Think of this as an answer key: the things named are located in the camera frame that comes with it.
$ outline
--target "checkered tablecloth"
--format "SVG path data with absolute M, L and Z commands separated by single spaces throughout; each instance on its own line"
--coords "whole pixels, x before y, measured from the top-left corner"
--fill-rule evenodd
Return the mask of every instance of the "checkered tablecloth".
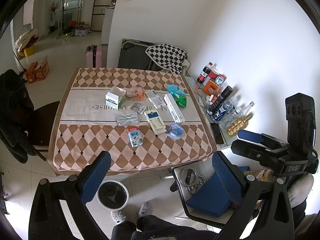
M 137 86 L 154 89 L 163 97 L 170 84 L 178 85 L 187 95 L 187 108 L 182 109 L 186 117 L 182 139 L 171 139 L 165 133 L 155 135 L 144 115 L 140 115 L 143 144 L 132 148 L 126 127 L 119 127 L 115 122 L 117 114 L 123 112 L 103 106 L 104 95 L 113 86 L 124 89 Z M 105 150 L 112 158 L 110 171 L 134 173 L 165 169 L 210 155 L 215 145 L 187 85 L 175 74 L 130 69 L 78 69 L 58 108 L 49 147 L 49 164 L 57 175 L 78 173 Z M 123 111 L 134 100 L 144 100 L 142 103 L 152 108 L 148 100 L 128 99 Z M 167 128 L 174 123 L 166 107 L 158 111 Z

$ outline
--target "gold bottle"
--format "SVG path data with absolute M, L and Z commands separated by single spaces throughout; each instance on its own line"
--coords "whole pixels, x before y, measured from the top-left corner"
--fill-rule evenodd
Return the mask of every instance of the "gold bottle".
M 228 135 L 229 136 L 235 136 L 239 132 L 239 130 L 242 130 L 248 126 L 248 121 L 252 118 L 252 114 L 248 114 L 246 117 L 238 118 L 233 122 L 232 125 L 228 128 Z

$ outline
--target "yellow bucket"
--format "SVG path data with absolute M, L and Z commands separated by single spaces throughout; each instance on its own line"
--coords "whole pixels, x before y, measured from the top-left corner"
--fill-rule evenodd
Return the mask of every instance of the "yellow bucket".
M 24 49 L 24 55 L 26 57 L 29 57 L 30 55 L 34 54 L 35 52 L 35 44 L 32 44 L 29 48 Z

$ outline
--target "black mechanical device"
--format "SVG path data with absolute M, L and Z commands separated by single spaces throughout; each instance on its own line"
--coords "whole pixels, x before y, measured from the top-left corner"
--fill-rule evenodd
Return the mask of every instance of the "black mechanical device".
M 272 168 L 279 177 L 274 182 L 258 181 L 252 175 L 245 176 L 221 151 L 213 154 L 212 164 L 215 172 L 231 200 L 238 204 L 225 225 L 215 224 L 213 221 L 208 223 L 222 228 L 215 240 L 238 240 L 257 211 L 258 200 L 262 200 L 259 206 L 260 213 L 251 234 L 246 239 L 294 239 L 293 215 L 286 183 L 280 177 L 299 176 L 303 171 L 316 171 L 318 161 L 317 153 L 313 150 L 316 134 L 313 98 L 296 94 L 286 99 L 286 109 L 289 143 L 265 134 L 241 132 L 240 137 L 255 144 L 236 140 L 231 147 L 235 154 L 260 161 L 261 165 Z M 66 181 L 53 183 L 42 179 L 31 208 L 29 239 L 77 239 L 68 226 L 60 200 L 67 202 L 85 240 L 108 239 L 85 204 L 93 199 L 110 165 L 110 154 L 102 151 L 78 176 L 71 175 Z M 195 221 L 207 222 L 192 215 L 188 216 Z

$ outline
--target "person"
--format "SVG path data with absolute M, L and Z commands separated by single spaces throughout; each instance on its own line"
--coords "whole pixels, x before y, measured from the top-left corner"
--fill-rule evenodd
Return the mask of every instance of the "person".
M 152 213 L 152 205 L 149 202 L 143 203 L 138 213 L 137 225 L 135 225 L 126 220 L 123 211 L 111 211 L 111 217 L 117 224 L 112 230 L 111 240 L 213 240 L 217 235 L 208 230 L 177 226 Z

